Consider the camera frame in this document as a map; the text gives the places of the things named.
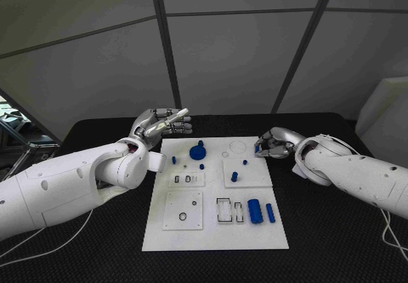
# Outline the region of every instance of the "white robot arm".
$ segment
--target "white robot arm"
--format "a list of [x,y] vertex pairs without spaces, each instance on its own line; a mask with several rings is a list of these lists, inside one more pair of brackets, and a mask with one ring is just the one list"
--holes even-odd
[[[162,134],[192,132],[188,109],[176,111],[147,110],[127,138],[41,162],[0,183],[0,241],[74,219],[136,189],[147,170],[163,171],[166,156],[149,150]],[[111,186],[98,189],[97,180]]]
[[345,145],[329,136],[307,139],[274,127],[257,141],[255,152],[274,158],[296,152],[294,173],[323,186],[333,183],[358,199],[408,219],[408,169],[353,154]]

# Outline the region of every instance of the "wall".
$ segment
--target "wall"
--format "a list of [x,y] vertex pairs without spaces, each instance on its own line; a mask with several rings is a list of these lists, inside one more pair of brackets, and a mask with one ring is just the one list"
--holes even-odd
[[407,1],[5,0],[0,18],[2,95],[59,140],[175,105],[355,119],[408,73]]

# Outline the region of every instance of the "white cable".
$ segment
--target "white cable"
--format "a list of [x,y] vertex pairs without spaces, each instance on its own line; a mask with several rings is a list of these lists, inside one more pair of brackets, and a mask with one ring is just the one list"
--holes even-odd
[[[338,139],[336,137],[332,137],[332,136],[329,136],[327,134],[320,134],[319,137],[323,137],[323,138],[326,138],[326,139],[329,139],[329,140],[336,140],[343,146],[346,146],[349,149],[352,149],[352,151],[355,151],[358,155],[361,155],[359,152],[356,151],[356,149],[352,148],[352,146],[351,146],[349,144],[346,144],[346,142],[343,142],[342,139]],[[387,223],[385,229],[384,229],[384,231],[382,231],[382,241],[385,242],[387,245],[394,246],[395,248],[400,249],[404,258],[405,258],[407,261],[408,261],[408,256],[407,256],[407,254],[405,254],[405,252],[404,252],[404,251],[408,251],[408,248],[404,248],[404,247],[401,246],[400,241],[398,241],[398,239],[397,239],[397,236],[395,236],[395,234],[394,234],[392,228],[391,228],[391,214],[389,214],[389,212],[387,211],[387,214],[388,214],[388,217],[387,217],[385,212],[384,212],[384,209],[381,209],[381,212],[382,212],[382,216],[384,216],[385,223]],[[389,230],[389,232],[391,232],[391,235],[392,235],[392,238],[394,238],[394,240],[395,240],[395,242],[397,242],[397,245],[392,244],[392,243],[389,243],[389,242],[385,240],[385,234],[387,234],[387,231],[388,231],[388,230]]]
[[3,255],[0,255],[0,258],[3,258],[29,239],[32,239],[43,230],[42,228],[33,235],[31,235]]
[[59,246],[59,247],[58,247],[56,249],[54,249],[52,251],[45,252],[43,254],[39,254],[39,255],[35,255],[35,256],[29,256],[28,258],[22,258],[22,259],[18,259],[18,260],[15,260],[15,261],[7,262],[6,264],[2,264],[2,265],[0,265],[0,268],[5,267],[5,266],[9,265],[9,264],[15,264],[16,262],[28,261],[29,259],[39,258],[41,256],[49,255],[51,253],[54,253],[55,251],[58,251],[58,250],[74,240],[74,238],[77,237],[77,235],[78,235],[80,232],[82,231],[82,229],[84,229],[84,227],[85,227],[85,225],[87,225],[87,223],[88,223],[88,220],[90,220],[92,211],[94,211],[94,210],[91,210],[91,213],[90,213],[90,215],[88,215],[88,218],[87,218],[87,220],[85,220],[85,223],[84,223],[81,229],[78,230],[78,232],[75,233],[75,235],[72,236],[72,238],[65,242],[65,244],[64,244],[62,246]]

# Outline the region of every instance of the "white tile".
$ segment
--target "white tile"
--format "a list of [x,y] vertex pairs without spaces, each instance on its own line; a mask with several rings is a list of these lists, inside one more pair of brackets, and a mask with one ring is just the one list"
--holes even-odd
[[317,0],[170,0],[165,1],[166,13],[219,12],[264,9],[313,8]]
[[2,0],[0,54],[154,14],[153,0]]
[[330,8],[408,9],[407,0],[330,0]]
[[84,119],[173,107],[157,21],[2,59],[0,86],[62,140]]
[[310,12],[170,17],[183,107],[270,113]]
[[408,75],[407,15],[325,12],[280,113],[356,119],[382,78]]

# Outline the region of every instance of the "table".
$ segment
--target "table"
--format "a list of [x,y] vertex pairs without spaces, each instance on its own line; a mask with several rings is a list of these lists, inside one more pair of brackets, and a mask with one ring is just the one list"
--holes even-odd
[[[78,122],[59,155],[114,143],[129,135],[133,122],[134,118]],[[335,113],[193,116],[192,123],[191,137],[257,136],[278,126],[306,137],[320,133],[336,136],[369,155],[348,122]],[[290,250],[142,252],[156,174],[149,172],[140,187],[94,210],[68,246],[2,268],[2,281],[407,282],[408,263],[400,250],[381,241],[381,211],[335,186],[319,186],[294,175],[293,158],[267,162]],[[87,216],[46,228],[2,263],[56,248],[77,233]],[[407,221],[398,216],[392,227],[407,246]],[[29,235],[32,232],[6,239],[0,252]]]

